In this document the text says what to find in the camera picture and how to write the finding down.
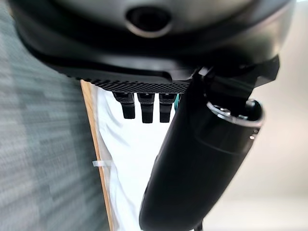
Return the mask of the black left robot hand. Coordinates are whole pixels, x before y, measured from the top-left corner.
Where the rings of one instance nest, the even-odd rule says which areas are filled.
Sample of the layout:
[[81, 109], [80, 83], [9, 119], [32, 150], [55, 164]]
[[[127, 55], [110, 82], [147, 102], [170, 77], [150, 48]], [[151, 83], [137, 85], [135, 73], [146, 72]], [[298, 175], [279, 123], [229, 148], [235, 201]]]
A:
[[294, 0], [11, 0], [39, 61], [110, 91], [126, 119], [170, 123], [147, 183], [143, 231], [200, 231], [264, 120]]

